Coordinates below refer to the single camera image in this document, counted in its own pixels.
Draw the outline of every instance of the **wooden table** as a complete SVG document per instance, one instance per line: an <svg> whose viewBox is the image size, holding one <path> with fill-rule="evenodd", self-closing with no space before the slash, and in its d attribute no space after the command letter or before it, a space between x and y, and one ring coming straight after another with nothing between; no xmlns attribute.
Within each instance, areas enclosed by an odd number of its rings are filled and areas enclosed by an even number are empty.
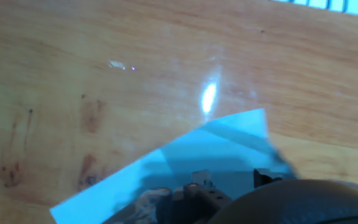
<svg viewBox="0 0 358 224"><path fill-rule="evenodd" d="M0 0L0 223L53 223L48 209L90 184L256 108L303 177L358 183L358 17L267 0Z"/></svg>

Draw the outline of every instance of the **dark object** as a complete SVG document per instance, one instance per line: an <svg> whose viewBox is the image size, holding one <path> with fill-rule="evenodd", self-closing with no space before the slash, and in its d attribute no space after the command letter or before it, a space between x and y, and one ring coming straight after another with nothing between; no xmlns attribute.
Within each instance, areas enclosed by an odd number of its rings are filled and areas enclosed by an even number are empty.
<svg viewBox="0 0 358 224"><path fill-rule="evenodd" d="M348 185L328 180L273 179L255 170L254 187L253 192L232 200L218 189L187 184L183 190L149 200L144 210L150 213L143 213L143 217L150 222L139 215L127 218L120 211L105 223L358 223L358 190ZM123 210L130 213L132 206L133 212L144 195Z"/></svg>
<svg viewBox="0 0 358 224"><path fill-rule="evenodd" d="M281 177L271 178L268 175L260 174L256 169L254 169L254 188L261 187L266 184L271 184L283 180Z"/></svg>

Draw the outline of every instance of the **dark stain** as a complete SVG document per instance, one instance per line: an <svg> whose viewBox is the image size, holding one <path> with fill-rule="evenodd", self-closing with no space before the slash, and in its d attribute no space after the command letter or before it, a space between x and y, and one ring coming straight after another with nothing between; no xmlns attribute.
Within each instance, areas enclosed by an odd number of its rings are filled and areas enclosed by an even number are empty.
<svg viewBox="0 0 358 224"><path fill-rule="evenodd" d="M25 137L24 137L24 147L23 147L23 150L26 152L27 150L27 139L29 137L29 130L30 130L30 126L31 126L31 119L32 119L32 112L33 110L30 109L29 111L29 118L27 120L27 131L25 133Z"/></svg>
<svg viewBox="0 0 358 224"><path fill-rule="evenodd" d="M92 185L96 184L96 177L87 177L86 184L88 186L92 186Z"/></svg>
<svg viewBox="0 0 358 224"><path fill-rule="evenodd" d="M96 158L91 154L84 157L81 167L80 176L78 178L78 190L81 191L97 183L96 174L90 174L91 168L95 165Z"/></svg>
<svg viewBox="0 0 358 224"><path fill-rule="evenodd" d="M16 169L16 171L20 172L20 164L19 164L19 162L16 162L15 169Z"/></svg>
<svg viewBox="0 0 358 224"><path fill-rule="evenodd" d="M119 152L119 151L112 151L111 153L112 153L113 155L116 155L116 156L121 156L121 155L122 155L122 153Z"/></svg>
<svg viewBox="0 0 358 224"><path fill-rule="evenodd" d="M7 188L18 186L22 181L22 173L20 172L19 163L17 162L12 167L2 167L0 178Z"/></svg>
<svg viewBox="0 0 358 224"><path fill-rule="evenodd" d="M11 178L11 182L13 184L13 179L15 178L15 175L13 174L12 171L9 173L9 177Z"/></svg>
<svg viewBox="0 0 358 224"><path fill-rule="evenodd" d="M92 165L96 162L96 158L91 154L84 157L81 167L80 178L84 177L84 175L89 171Z"/></svg>
<svg viewBox="0 0 358 224"><path fill-rule="evenodd" d="M104 108L107 104L103 101L84 103L82 107L81 127L89 133L96 133L101 125Z"/></svg>

